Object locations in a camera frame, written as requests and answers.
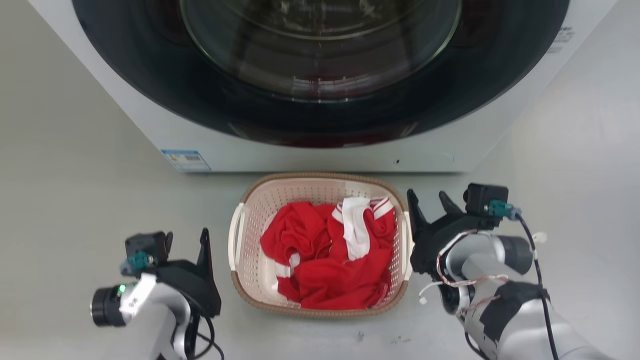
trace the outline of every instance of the label sticker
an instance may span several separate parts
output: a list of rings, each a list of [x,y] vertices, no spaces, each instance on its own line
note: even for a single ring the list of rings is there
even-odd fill
[[[547,54],[559,53],[564,45],[571,41],[574,35],[575,31],[573,30],[572,26],[563,26],[562,28],[560,28],[560,31],[558,31],[558,35],[556,36],[553,45],[551,45],[551,47],[547,51]]]
[[[142,273],[140,281],[136,284],[128,298],[120,304],[120,312],[134,315],[138,313],[142,304],[153,291],[156,286],[156,276]]]
[[[160,150],[178,171],[211,171],[211,168],[195,150]]]

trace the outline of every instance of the basket handle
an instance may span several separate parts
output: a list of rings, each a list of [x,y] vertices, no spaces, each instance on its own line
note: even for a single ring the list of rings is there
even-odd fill
[[[402,251],[402,271],[404,274],[404,280],[409,281],[409,278],[413,273],[413,267],[411,266],[411,261],[409,261],[411,258],[411,245],[413,245],[409,211],[404,212],[404,218],[402,219],[402,239],[404,241],[404,251]]]
[[[240,263],[240,251],[242,249],[242,239],[244,233],[244,203],[241,202],[234,211],[229,226],[228,256],[231,271],[236,270]]]

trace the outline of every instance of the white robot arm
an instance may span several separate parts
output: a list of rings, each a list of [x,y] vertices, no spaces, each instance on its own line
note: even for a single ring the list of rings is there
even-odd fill
[[[551,307],[533,237],[507,197],[507,188],[470,184],[464,213],[441,192],[447,214],[430,224],[409,190],[414,271],[428,273],[438,284],[445,310],[458,318],[469,346],[483,359],[610,359]],[[488,232],[503,217],[520,221],[528,240]],[[522,277],[532,264],[537,284]]]
[[[195,360],[215,348],[212,318],[220,314],[221,300],[213,279],[209,231],[200,237],[197,263],[168,261],[173,234],[137,234],[125,241],[127,259],[122,275],[136,282],[98,289],[91,316],[98,326],[124,327],[104,360]],[[199,333],[200,318],[209,337]],[[196,354],[196,339],[208,346]]]

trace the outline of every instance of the cable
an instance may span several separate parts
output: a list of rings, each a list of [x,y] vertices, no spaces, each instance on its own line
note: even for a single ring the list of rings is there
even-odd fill
[[[469,333],[465,331],[465,339],[467,339],[467,344],[479,357],[482,357],[484,360],[489,360],[489,358],[484,354],[484,352],[480,351],[480,349],[476,348],[473,344],[471,344],[471,339],[469,339]]]
[[[213,347],[216,348],[216,350],[220,353],[220,360],[225,360],[225,353],[222,352],[222,349],[218,346],[218,344],[216,344],[215,342],[213,342],[212,339],[209,339],[203,334],[198,333],[198,336],[201,337],[203,340],[208,341],[209,343],[212,343]]]
[[[533,252],[533,264],[536,268],[536,275],[538,276],[538,285],[540,286],[540,290],[544,289],[542,286],[542,273],[540,272],[540,264],[538,263],[538,252],[536,251],[536,244],[533,241],[533,236],[531,235],[531,231],[527,226],[527,223],[522,218],[522,215],[517,213],[515,214],[515,218],[522,224],[525,233],[527,233],[527,237],[529,238],[529,243],[531,244],[531,251]],[[554,332],[551,329],[551,320],[549,319],[549,308],[547,306],[547,300],[544,296],[542,298],[542,309],[545,312],[545,324],[547,325],[547,335],[549,337],[549,346],[551,347],[551,354],[554,357],[554,360],[558,360],[558,353],[556,350],[556,341],[554,340]]]
[[[225,359],[225,354],[222,352],[222,349],[218,346],[218,344],[215,343],[216,330],[213,328],[213,323],[211,322],[211,319],[206,315],[206,314],[208,314],[208,312],[191,295],[189,295],[187,293],[184,293],[184,292],[180,292],[180,293],[182,294],[182,296],[185,297],[185,299],[187,299],[187,301],[189,302],[189,305],[193,305],[198,310],[200,315],[202,315],[204,320],[207,322],[207,326],[209,327],[209,332],[211,333],[211,339],[206,338],[204,335],[198,333],[198,335],[201,338],[207,340],[209,342],[209,344],[207,344],[207,347],[203,351],[201,351],[198,355],[195,355],[193,357],[188,357],[188,360],[200,359],[206,353],[208,353],[209,350],[211,350],[212,347],[216,348],[216,350],[220,353],[221,360],[224,360]]]
[[[476,234],[477,230],[466,230],[463,231],[462,233],[456,235],[447,245],[445,245],[445,247],[443,247],[440,252],[438,252],[438,256],[436,258],[436,271],[438,272],[438,275],[440,276],[442,282],[445,285],[451,286],[452,288],[459,288],[460,286],[471,286],[471,285],[475,285],[479,282],[485,281],[485,280],[489,280],[489,279],[503,279],[503,280],[508,280],[509,277],[505,274],[500,274],[500,275],[486,275],[486,276],[482,276],[479,279],[476,280],[464,280],[464,281],[456,281],[456,282],[452,282],[450,280],[447,279],[447,277],[442,273],[442,266],[441,266],[441,260],[442,260],[442,256],[449,251],[449,249],[451,249],[455,244],[457,244],[460,240],[464,239],[465,236],[470,235],[470,234]]]
[[[480,300],[479,302],[476,302],[473,306],[469,306],[469,307],[467,307],[465,309],[462,309],[462,313],[463,313],[463,315],[466,316],[467,313],[470,310],[473,310],[473,309],[479,307],[480,305],[484,304],[485,302],[498,300],[499,298],[500,298],[500,295],[484,298],[484,299]]]
[[[421,303],[422,305],[424,305],[424,304],[426,304],[426,303],[427,303],[427,298],[426,298],[426,297],[424,297],[424,296],[422,296],[422,294],[423,294],[425,291],[429,290],[430,288],[432,288],[432,287],[434,287],[434,286],[439,286],[439,285],[442,285],[442,284],[444,284],[444,282],[442,282],[442,281],[436,281],[436,282],[432,282],[431,284],[428,284],[427,286],[425,286],[424,288],[422,288],[422,290],[420,290],[420,293],[418,294],[418,296],[420,297],[420,303]]]

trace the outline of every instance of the connector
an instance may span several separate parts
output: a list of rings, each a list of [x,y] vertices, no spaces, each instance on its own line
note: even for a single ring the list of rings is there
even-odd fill
[[[149,255],[147,255],[146,252],[141,251],[129,258],[127,258],[127,262],[129,264],[131,264],[131,266],[133,267],[134,270],[138,271],[138,270],[144,270],[147,267],[149,267],[149,265],[152,264],[151,262],[151,258]]]
[[[486,207],[486,212],[490,216],[508,218],[509,220],[517,220],[516,216],[522,214],[520,208],[499,200],[491,200]]]

